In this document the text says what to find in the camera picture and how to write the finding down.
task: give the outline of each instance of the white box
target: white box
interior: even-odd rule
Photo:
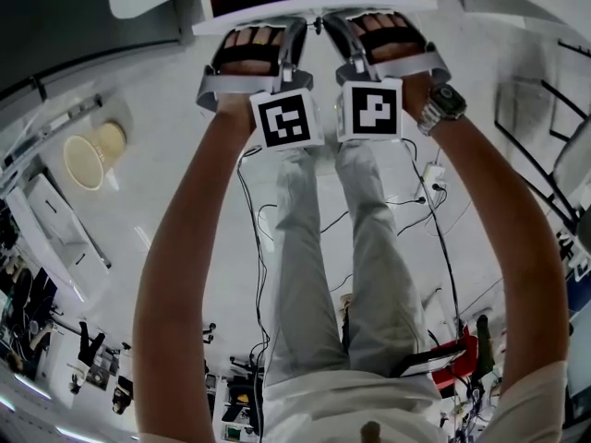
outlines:
[[[400,139],[403,129],[403,81],[343,84],[337,101],[339,142],[349,139]]]
[[[262,146],[289,150],[324,144],[318,107],[308,89],[250,96]]]

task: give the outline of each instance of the floor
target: floor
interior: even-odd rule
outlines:
[[[411,16],[440,49],[453,73],[453,85],[467,98],[468,115],[501,150],[512,157],[515,165],[525,166],[508,149],[505,140],[493,125],[498,87],[514,76],[546,77],[556,81],[558,47],[554,41],[536,34],[481,18],[464,15],[460,0],[440,0],[440,10]],[[102,120],[119,119],[127,132],[127,151],[116,165],[113,175],[98,192],[86,192],[67,176],[62,157],[63,139],[47,149],[42,158],[49,166],[67,201],[80,217],[91,237],[113,262],[109,287],[84,308],[66,306],[66,318],[76,322],[85,317],[93,327],[104,330],[112,345],[131,340],[139,276],[161,217],[195,152],[211,114],[195,104],[203,66],[211,59],[219,38],[202,37],[179,55],[145,66],[140,74],[122,82],[111,93],[102,112],[94,115],[78,131],[97,126]],[[315,75],[313,95],[321,108],[325,130],[335,127],[332,109],[338,88],[334,70],[340,64],[325,35],[308,36],[308,48],[302,67]],[[572,89],[579,94],[579,88]],[[534,105],[553,106],[537,93]],[[584,109],[588,108],[586,98]],[[561,109],[532,109],[537,116],[528,116],[519,132],[528,145],[538,149],[540,159],[551,165],[560,149],[546,138],[549,118],[556,120]],[[565,132],[574,128],[564,123]],[[429,138],[423,138],[409,119],[404,135],[418,146],[419,170],[427,162],[445,166],[445,183],[449,198],[439,209],[441,229],[450,252],[463,317],[491,306],[502,316],[502,282],[495,257],[455,171]],[[409,158],[401,144],[373,143],[382,181],[388,196],[397,201],[415,195],[417,180]],[[244,165],[255,207],[275,203],[275,175],[279,157],[262,152]],[[328,162],[318,170],[322,225],[327,225],[345,210],[344,195],[337,176]],[[425,206],[415,204],[397,207],[399,228],[422,218]],[[266,209],[270,225],[273,209]],[[452,291],[448,272],[434,225],[421,223],[406,231],[399,239],[399,248],[423,299],[441,287],[452,309]],[[322,236],[322,250],[329,287],[341,284],[351,273],[351,222],[345,217]],[[265,261],[270,279],[263,294],[263,321],[273,274],[273,253],[267,250]],[[254,297],[257,260],[254,238],[243,192],[234,176],[225,201],[216,239],[210,276],[203,307],[204,324],[215,322],[214,341],[206,346],[208,365],[212,370],[229,366],[228,356],[247,356],[259,342]],[[333,293],[335,304],[343,293],[351,291],[347,281]],[[484,295],[473,305],[473,301]],[[440,316],[429,315],[429,326],[440,327]]]

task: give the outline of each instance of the ceiling light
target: ceiling light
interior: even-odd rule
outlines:
[[[37,386],[35,386],[32,382],[30,382],[28,379],[24,378],[23,376],[21,376],[19,374],[15,374],[15,378],[17,379],[17,381],[23,383],[29,389],[34,390],[39,395],[42,395],[48,401],[50,401],[52,399],[47,392],[44,392],[43,390],[39,389]]]
[[[0,403],[2,405],[4,405],[9,411],[12,412],[16,412],[17,410],[15,409],[14,405],[12,405],[12,403],[10,403],[9,401],[7,401],[4,397],[2,397],[0,395]]]
[[[84,437],[83,435],[80,435],[80,434],[75,433],[75,432],[71,432],[69,430],[65,430],[64,428],[60,428],[59,426],[57,426],[55,429],[59,433],[61,433],[62,435],[65,435],[66,437],[77,439],[79,441],[85,441],[86,443],[104,443],[104,441],[102,441],[100,439],[95,439],[95,438],[90,438],[90,437]]]
[[[136,233],[138,234],[139,239],[146,246],[146,250],[150,250],[151,241],[150,241],[150,238],[146,235],[146,232],[144,232],[144,229],[141,226],[136,226],[134,228],[134,230],[136,230]]]
[[[78,292],[78,289],[76,288],[75,285],[73,285],[72,287],[74,287],[74,292],[76,293],[76,295],[78,296],[78,299],[80,299],[80,302],[84,302],[84,299],[82,298],[82,295],[80,295],[80,292]]]

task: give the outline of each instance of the black strap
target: black strap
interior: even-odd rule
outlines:
[[[423,36],[409,27],[380,28],[362,34],[359,36],[359,40],[363,43],[367,53],[389,42],[415,42],[420,46],[425,44]]]
[[[271,32],[269,41],[275,37],[276,31]],[[225,63],[235,63],[239,61],[264,61],[271,63],[271,73],[276,74],[279,70],[279,50],[280,46],[271,46],[270,44],[244,44],[242,46],[232,46],[221,49],[214,57],[212,65],[216,70]]]

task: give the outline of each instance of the watch face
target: watch face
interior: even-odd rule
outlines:
[[[460,115],[465,111],[464,98],[448,84],[434,87],[431,91],[431,100],[447,115]]]

